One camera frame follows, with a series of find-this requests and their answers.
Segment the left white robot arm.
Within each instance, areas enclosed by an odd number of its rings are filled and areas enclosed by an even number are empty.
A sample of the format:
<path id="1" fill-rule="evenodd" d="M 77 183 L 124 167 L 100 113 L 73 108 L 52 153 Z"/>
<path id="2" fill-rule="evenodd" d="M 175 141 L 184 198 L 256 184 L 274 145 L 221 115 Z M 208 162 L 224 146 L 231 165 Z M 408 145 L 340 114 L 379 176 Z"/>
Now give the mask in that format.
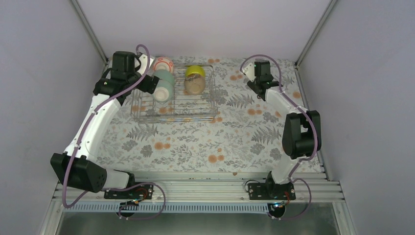
<path id="1" fill-rule="evenodd" d="M 89 192 L 116 188 L 123 198 L 136 193 L 128 172 L 98 164 L 98 151 L 114 115 L 136 87 L 154 90 L 157 79 L 148 75 L 153 56 L 117 51 L 95 84 L 88 114 L 63 153 L 52 155 L 50 163 L 61 184 Z"/>

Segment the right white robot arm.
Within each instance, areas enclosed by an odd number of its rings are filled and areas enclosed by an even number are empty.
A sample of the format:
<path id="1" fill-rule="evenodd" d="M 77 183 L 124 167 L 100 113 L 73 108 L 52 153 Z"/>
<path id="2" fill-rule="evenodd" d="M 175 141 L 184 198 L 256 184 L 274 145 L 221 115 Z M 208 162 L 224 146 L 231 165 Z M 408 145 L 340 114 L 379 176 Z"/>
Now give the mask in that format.
<path id="1" fill-rule="evenodd" d="M 265 186 L 266 195 L 270 199 L 278 199 L 284 193 L 283 186 L 294 182 L 292 176 L 297 168 L 303 162 L 314 159 L 321 148 L 320 114 L 296 104 L 286 94 L 282 78 L 274 79 L 269 61 L 254 61 L 240 70 L 249 79 L 248 87 L 285 115 L 281 144 L 286 158 L 271 170 Z"/>

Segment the brown speckled bowl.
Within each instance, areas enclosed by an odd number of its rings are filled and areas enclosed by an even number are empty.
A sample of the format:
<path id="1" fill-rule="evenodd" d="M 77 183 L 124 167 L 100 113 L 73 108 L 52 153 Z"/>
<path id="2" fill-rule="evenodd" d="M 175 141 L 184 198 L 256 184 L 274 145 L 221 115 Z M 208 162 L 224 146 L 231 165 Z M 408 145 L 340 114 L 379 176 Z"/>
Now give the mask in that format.
<path id="1" fill-rule="evenodd" d="M 206 87 L 206 79 L 199 74 L 191 74 L 184 80 L 185 90 L 192 95 L 201 94 Z"/>

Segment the wire dish rack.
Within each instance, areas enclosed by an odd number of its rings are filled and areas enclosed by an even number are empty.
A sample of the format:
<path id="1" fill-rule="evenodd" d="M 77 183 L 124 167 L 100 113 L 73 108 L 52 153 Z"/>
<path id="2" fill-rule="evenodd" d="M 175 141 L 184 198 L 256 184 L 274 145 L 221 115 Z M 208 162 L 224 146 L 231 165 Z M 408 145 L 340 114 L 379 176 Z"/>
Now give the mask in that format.
<path id="1" fill-rule="evenodd" d="M 140 90 L 132 92 L 131 117 L 139 123 L 212 121 L 216 116 L 215 75 L 211 65 L 201 65 L 206 72 L 206 87 L 199 95 L 189 94 L 184 88 L 185 70 L 188 65 L 178 65 L 174 94 L 170 101 L 156 102 Z"/>

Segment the yellow green bowl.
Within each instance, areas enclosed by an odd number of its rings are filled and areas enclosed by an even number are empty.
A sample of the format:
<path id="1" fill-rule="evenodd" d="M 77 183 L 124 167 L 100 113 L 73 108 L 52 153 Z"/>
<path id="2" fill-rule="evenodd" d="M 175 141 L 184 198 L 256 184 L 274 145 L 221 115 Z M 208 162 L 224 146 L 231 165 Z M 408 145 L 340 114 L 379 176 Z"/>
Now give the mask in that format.
<path id="1" fill-rule="evenodd" d="M 204 68 L 202 66 L 199 65 L 191 65 L 188 66 L 185 70 L 185 77 L 189 77 L 191 75 L 200 75 L 201 77 L 205 77 L 206 76 L 206 72 L 204 70 Z"/>

